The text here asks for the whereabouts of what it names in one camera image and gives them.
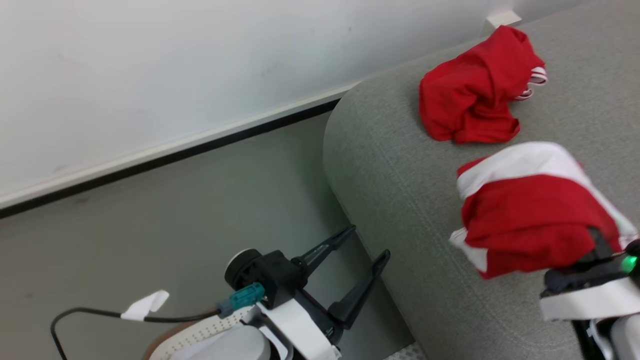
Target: gray couch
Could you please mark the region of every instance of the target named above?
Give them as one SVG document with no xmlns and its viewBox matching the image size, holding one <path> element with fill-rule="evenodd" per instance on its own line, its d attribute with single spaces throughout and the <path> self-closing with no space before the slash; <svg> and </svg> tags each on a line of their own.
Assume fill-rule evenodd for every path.
<svg viewBox="0 0 640 360">
<path fill-rule="evenodd" d="M 522 129 L 509 144 L 437 142 L 420 123 L 423 75 L 477 42 L 364 81 L 326 128 L 331 187 L 370 254 L 391 250 L 385 284 L 429 360 L 581 358 L 567 323 L 541 319 L 543 272 L 484 281 L 449 244 L 461 227 L 460 165 L 514 143 L 557 142 L 640 225 L 640 1 L 598 1 L 521 29 L 549 82 L 512 105 Z"/>
</svg>

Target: teal connector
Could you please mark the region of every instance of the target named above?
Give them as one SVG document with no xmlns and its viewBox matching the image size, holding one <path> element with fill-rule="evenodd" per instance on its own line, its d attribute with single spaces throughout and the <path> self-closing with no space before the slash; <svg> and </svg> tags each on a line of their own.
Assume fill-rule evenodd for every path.
<svg viewBox="0 0 640 360">
<path fill-rule="evenodd" d="M 224 319 L 242 307 L 256 305 L 258 301 L 262 300 L 263 296 L 264 288 L 257 282 L 236 291 L 233 295 L 229 296 L 228 300 L 218 304 L 220 318 Z"/>
<path fill-rule="evenodd" d="M 238 310 L 241 307 L 256 305 L 263 296 L 264 288 L 258 282 L 254 282 L 246 288 L 236 291 L 229 300 L 231 300 L 234 309 Z"/>
</svg>

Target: red and white garment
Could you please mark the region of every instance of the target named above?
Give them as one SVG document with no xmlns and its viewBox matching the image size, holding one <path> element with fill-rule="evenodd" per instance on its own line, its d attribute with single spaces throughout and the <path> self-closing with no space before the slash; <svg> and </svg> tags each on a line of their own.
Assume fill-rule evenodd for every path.
<svg viewBox="0 0 640 360">
<path fill-rule="evenodd" d="M 424 75 L 420 119 L 429 136 L 455 143 L 508 142 L 520 131 L 509 103 L 547 82 L 545 62 L 522 31 L 500 26 L 485 41 Z"/>
<path fill-rule="evenodd" d="M 507 147 L 458 170 L 464 227 L 451 234 L 485 279 L 570 266 L 595 248 L 598 229 L 613 251 L 638 238 L 634 225 L 556 143 Z"/>
</svg>

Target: white trim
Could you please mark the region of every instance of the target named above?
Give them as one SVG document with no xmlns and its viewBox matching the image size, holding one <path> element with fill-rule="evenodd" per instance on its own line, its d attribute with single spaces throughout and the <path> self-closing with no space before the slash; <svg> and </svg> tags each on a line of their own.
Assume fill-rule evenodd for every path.
<svg viewBox="0 0 640 360">
<path fill-rule="evenodd" d="M 488 250 L 484 248 L 469 246 L 465 242 L 465 238 L 467 238 L 467 229 L 463 227 L 461 229 L 455 230 L 451 234 L 449 241 L 455 247 L 459 248 L 460 250 L 462 250 L 462 252 L 465 253 L 469 262 L 471 262 L 476 267 L 476 269 L 482 272 L 486 272 L 486 269 L 488 267 L 486 258 Z"/>
<path fill-rule="evenodd" d="M 616 222 L 623 248 L 630 238 L 637 238 L 638 230 L 631 221 L 591 184 L 573 156 L 556 143 L 525 142 L 507 147 L 462 173 L 458 178 L 458 191 L 466 199 L 493 181 L 542 174 L 575 181 L 588 190 Z"/>
<path fill-rule="evenodd" d="M 537 66 L 537 67 L 531 69 L 531 72 L 539 72 L 540 74 L 547 75 L 547 71 L 545 70 L 545 68 L 540 67 L 540 66 Z"/>
<path fill-rule="evenodd" d="M 269 121 L 276 120 L 281 117 L 297 113 L 299 111 L 307 110 L 329 101 L 340 99 L 347 91 L 351 90 L 351 88 L 353 88 L 358 83 L 359 81 L 329 92 L 325 92 L 324 94 L 318 96 L 310 97 L 308 99 L 294 102 L 292 104 L 282 106 L 280 108 L 259 115 L 232 122 L 216 129 L 204 131 L 202 133 L 189 136 L 175 142 L 166 143 L 164 145 L 137 152 L 136 154 L 124 156 L 122 158 L 96 165 L 84 170 L 80 170 L 67 176 L 51 179 L 50 181 L 18 190 L 16 192 L 0 195 L 0 209 L 7 208 L 8 206 L 19 204 L 35 197 L 43 196 L 64 188 L 68 188 L 69 186 L 96 179 L 100 176 L 104 176 L 112 172 L 158 159 L 162 156 L 173 154 L 174 152 L 188 149 L 202 143 L 210 142 L 212 140 L 249 129 L 251 127 L 262 125 Z"/>
<path fill-rule="evenodd" d="M 532 89 L 527 89 L 524 90 L 524 92 L 522 92 L 522 95 L 520 96 L 516 96 L 515 99 L 518 101 L 523 101 L 523 100 L 527 100 L 528 98 L 533 96 L 533 90 Z"/>
<path fill-rule="evenodd" d="M 536 74 L 535 72 L 533 74 L 531 74 L 531 79 L 529 79 L 529 84 L 530 85 L 536 85 L 536 86 L 542 86 L 544 84 L 546 84 L 548 81 L 548 78 L 542 74 Z"/>
</svg>

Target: white wall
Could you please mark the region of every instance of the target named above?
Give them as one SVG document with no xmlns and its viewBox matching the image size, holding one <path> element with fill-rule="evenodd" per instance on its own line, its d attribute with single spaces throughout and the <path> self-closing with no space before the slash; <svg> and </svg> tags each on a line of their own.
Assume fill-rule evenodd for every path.
<svg viewBox="0 0 640 360">
<path fill-rule="evenodd" d="M 531 20 L 577 1 L 513 6 Z M 339 96 L 371 74 L 478 36 L 484 18 L 505 6 L 5 0 L 0 207 Z"/>
</svg>

